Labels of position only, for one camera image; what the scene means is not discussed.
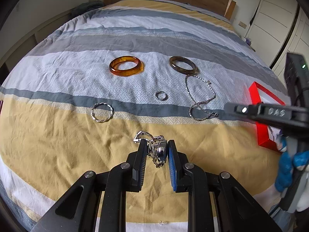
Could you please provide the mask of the blue-gloved right hand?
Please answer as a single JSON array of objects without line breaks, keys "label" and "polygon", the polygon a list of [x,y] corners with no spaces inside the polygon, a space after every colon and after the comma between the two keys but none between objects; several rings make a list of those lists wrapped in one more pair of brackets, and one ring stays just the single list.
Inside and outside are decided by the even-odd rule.
[{"label": "blue-gloved right hand", "polygon": [[[292,169],[302,171],[308,162],[308,151],[298,152],[293,157],[290,157],[288,152],[285,151],[279,159],[278,174],[275,179],[275,188],[278,192],[283,192],[292,184]],[[308,208],[308,179],[304,191],[298,201],[296,210],[302,212]]]}]

